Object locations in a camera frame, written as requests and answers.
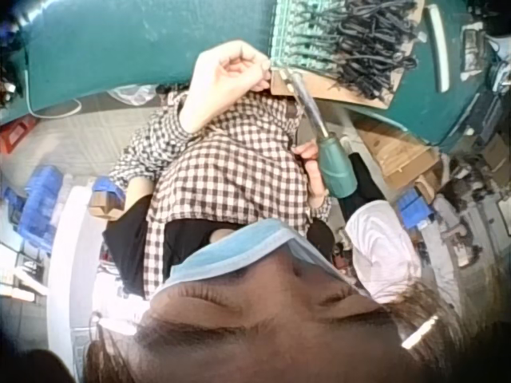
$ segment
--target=checkered shirt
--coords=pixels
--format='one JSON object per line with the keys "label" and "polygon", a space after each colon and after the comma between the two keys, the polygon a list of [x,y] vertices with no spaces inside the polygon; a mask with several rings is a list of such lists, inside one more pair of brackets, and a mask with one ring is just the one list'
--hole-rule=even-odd
{"label": "checkered shirt", "polygon": [[110,178],[126,189],[134,177],[156,183],[147,214],[144,289],[163,283],[165,224],[210,219],[239,224],[277,218],[305,235],[312,217],[327,220],[331,203],[311,210],[307,175],[291,153],[302,112],[295,103],[249,93],[196,134],[178,119],[186,92],[133,136]]}

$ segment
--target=workbench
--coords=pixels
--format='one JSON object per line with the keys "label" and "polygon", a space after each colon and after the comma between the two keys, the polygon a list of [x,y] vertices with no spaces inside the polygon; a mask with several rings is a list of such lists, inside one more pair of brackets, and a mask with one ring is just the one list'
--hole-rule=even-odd
{"label": "workbench", "polygon": [[[30,99],[34,110],[122,85],[186,83],[198,54],[239,38],[268,52],[276,0],[46,0],[23,30],[30,57]],[[450,52],[451,88],[436,88],[433,34],[417,43],[419,65],[405,74],[388,110],[350,107],[406,129],[431,144],[448,147],[465,107],[484,75],[461,82],[461,27],[469,21],[462,0],[437,0]],[[23,52],[11,60],[20,79]],[[0,112],[6,123],[27,114],[19,97]]]}

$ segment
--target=blue face mask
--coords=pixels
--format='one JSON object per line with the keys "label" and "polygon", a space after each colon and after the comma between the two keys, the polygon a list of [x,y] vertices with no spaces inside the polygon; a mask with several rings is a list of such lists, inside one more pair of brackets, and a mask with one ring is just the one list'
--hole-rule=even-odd
{"label": "blue face mask", "polygon": [[282,245],[287,245],[297,259],[319,266],[353,286],[353,281],[340,274],[303,236],[277,219],[265,219],[203,247],[180,265],[172,267],[170,277],[156,294],[177,283],[215,278],[243,269]]}

